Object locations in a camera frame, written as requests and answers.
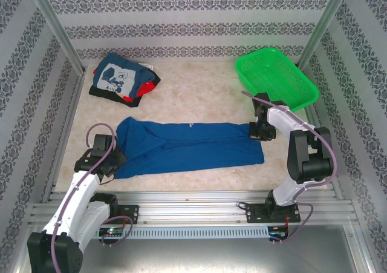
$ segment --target patterned wall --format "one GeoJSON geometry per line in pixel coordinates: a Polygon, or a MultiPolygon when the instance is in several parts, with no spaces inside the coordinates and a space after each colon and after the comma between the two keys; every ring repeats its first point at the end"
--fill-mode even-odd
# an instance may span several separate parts
{"type": "Polygon", "coordinates": [[[320,90],[339,183],[354,201],[377,272],[387,271],[387,0],[343,0],[305,73],[320,90]]]}
{"type": "Polygon", "coordinates": [[[47,184],[78,75],[33,0],[0,0],[0,272],[47,184]]]}
{"type": "Polygon", "coordinates": [[[328,0],[50,0],[85,65],[216,61],[271,45],[297,61],[328,0]]]}

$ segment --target folded shirt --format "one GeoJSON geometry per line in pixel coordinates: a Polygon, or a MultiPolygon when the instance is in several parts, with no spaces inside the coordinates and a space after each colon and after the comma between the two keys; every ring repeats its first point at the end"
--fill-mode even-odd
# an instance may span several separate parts
{"type": "Polygon", "coordinates": [[[144,83],[154,79],[154,74],[146,67],[108,53],[95,70],[93,86],[115,92],[121,98],[133,99],[144,83]]]}
{"type": "Polygon", "coordinates": [[[156,73],[154,73],[153,71],[151,71],[151,73],[153,73],[153,75],[155,76],[155,79],[153,81],[144,83],[140,87],[140,89],[138,90],[135,98],[120,97],[117,93],[115,93],[113,91],[101,90],[101,89],[95,87],[94,85],[92,85],[90,87],[89,94],[92,96],[97,96],[97,97],[102,97],[104,99],[109,99],[109,100],[112,100],[114,102],[119,102],[121,104],[126,105],[127,107],[130,107],[130,108],[136,108],[140,104],[142,95],[152,91],[158,85],[158,83],[161,81],[156,73]]]}

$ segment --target purple cable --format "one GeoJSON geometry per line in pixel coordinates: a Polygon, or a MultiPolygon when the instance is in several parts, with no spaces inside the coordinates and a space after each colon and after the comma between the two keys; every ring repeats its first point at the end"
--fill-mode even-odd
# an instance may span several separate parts
{"type": "Polygon", "coordinates": [[[299,233],[299,231],[305,226],[305,224],[309,221],[310,217],[312,216],[312,213],[313,213],[313,205],[310,204],[310,203],[301,203],[301,202],[297,202],[296,201],[296,198],[301,194],[303,193],[305,190],[307,190],[308,188],[310,187],[317,187],[317,186],[322,186],[322,185],[326,185],[326,184],[329,184],[331,183],[335,177],[336,177],[336,174],[337,174],[337,159],[336,159],[336,156],[334,155],[334,151],[333,149],[330,147],[329,143],[319,134],[317,133],[314,129],[312,129],[311,127],[309,127],[302,119],[300,119],[299,117],[297,117],[295,114],[293,114],[290,110],[286,109],[286,108],[283,108],[282,106],[278,106],[278,105],[275,105],[271,102],[268,102],[267,100],[264,100],[264,99],[260,99],[258,97],[255,97],[255,96],[252,96],[250,93],[246,92],[246,91],[242,91],[242,94],[244,94],[245,96],[248,96],[250,97],[251,99],[254,99],[254,100],[257,100],[259,102],[262,102],[264,104],[267,104],[271,107],[274,107],[280,111],[283,111],[285,112],[287,115],[289,115],[292,119],[294,119],[298,124],[302,125],[304,128],[306,128],[308,131],[310,131],[313,135],[315,135],[322,143],[323,145],[327,148],[330,156],[332,157],[332,162],[333,162],[333,171],[332,171],[332,175],[331,177],[329,177],[326,181],[324,182],[321,182],[321,183],[315,183],[315,184],[309,184],[309,185],[305,185],[303,188],[301,188],[292,198],[292,200],[295,202],[295,203],[298,203],[300,205],[307,205],[307,206],[310,206],[310,212],[309,212],[309,215],[306,217],[306,219],[302,222],[302,224],[298,227],[298,229],[292,233],[292,235],[287,238],[286,240],[282,241],[282,242],[287,242],[289,239],[291,239],[292,237],[294,237],[295,235],[297,235],[299,233]]]}
{"type": "Polygon", "coordinates": [[[110,248],[111,248],[111,247],[114,247],[114,246],[117,246],[119,243],[121,243],[121,242],[124,241],[127,237],[129,237],[129,235],[130,235],[130,233],[131,233],[131,231],[132,231],[132,229],[133,229],[133,220],[132,220],[132,218],[130,218],[130,217],[126,216],[126,215],[119,215],[118,217],[111,217],[110,219],[105,220],[102,224],[104,225],[105,223],[109,223],[109,222],[112,222],[113,220],[120,220],[120,219],[129,220],[129,221],[131,222],[131,228],[130,228],[129,231],[126,233],[126,235],[124,235],[121,239],[119,239],[118,241],[116,241],[116,242],[113,243],[113,244],[106,244],[106,243],[104,242],[104,240],[105,240],[105,237],[106,237],[107,235],[103,235],[102,240],[101,240],[101,243],[102,243],[103,246],[109,245],[110,248]]]}
{"type": "Polygon", "coordinates": [[[59,268],[59,264],[58,264],[58,261],[56,259],[56,253],[55,253],[55,239],[56,239],[56,236],[57,236],[57,233],[58,233],[58,229],[59,229],[59,226],[60,226],[60,223],[62,221],[62,217],[63,215],[65,214],[65,211],[66,211],[66,208],[71,200],[71,198],[73,197],[73,195],[75,194],[75,192],[77,191],[77,187],[79,187],[82,182],[90,175],[90,173],[96,169],[98,167],[98,165],[100,165],[104,160],[105,158],[109,155],[109,153],[111,152],[111,150],[113,149],[113,146],[114,146],[114,142],[115,142],[115,134],[114,134],[114,130],[111,128],[111,126],[109,126],[107,123],[96,123],[95,125],[91,126],[89,128],[89,130],[87,131],[86,133],[86,145],[87,147],[90,147],[90,144],[89,144],[89,134],[90,134],[90,131],[92,129],[94,129],[95,127],[97,126],[105,126],[107,127],[110,132],[111,132],[111,135],[112,135],[112,141],[110,143],[110,146],[108,148],[108,150],[106,151],[106,153],[101,157],[100,160],[98,160],[98,162],[90,168],[89,171],[86,172],[86,174],[78,181],[78,183],[75,185],[75,187],[73,188],[73,190],[70,192],[70,194],[68,195],[65,203],[63,204],[63,207],[62,209],[60,210],[59,212],[59,215],[58,215],[58,218],[57,218],[57,221],[55,223],[55,227],[54,227],[54,231],[53,231],[53,236],[51,238],[51,258],[53,259],[53,264],[54,264],[54,268],[55,268],[55,271],[56,273],[60,273],[60,268],[59,268]]]}

